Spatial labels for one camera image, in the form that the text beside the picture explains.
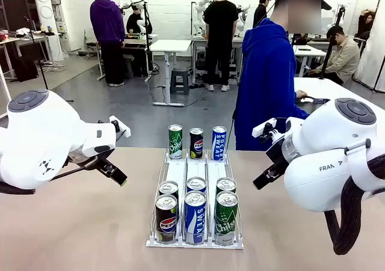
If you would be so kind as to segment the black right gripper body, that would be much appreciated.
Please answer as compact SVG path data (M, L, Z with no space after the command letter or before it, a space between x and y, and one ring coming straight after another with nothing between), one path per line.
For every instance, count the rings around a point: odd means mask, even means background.
M284 138L280 138L266 151L266 155L272 161L272 167L274 169L286 169L289 166L288 161L283 155L282 145L284 141Z

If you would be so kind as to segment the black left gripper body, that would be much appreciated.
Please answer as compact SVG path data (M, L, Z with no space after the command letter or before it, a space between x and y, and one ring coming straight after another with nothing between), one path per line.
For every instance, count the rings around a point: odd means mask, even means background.
M75 165L78 165L79 167L84 166L86 169L95 169L95 166L100 161L106 161L107 158L113 153L115 149L110 149L108 151L104 151L102 153L99 153L97 155L92 156L86 156L81 148L78 148L74 151L71 151L67 157L67 161L69 163L74 163Z

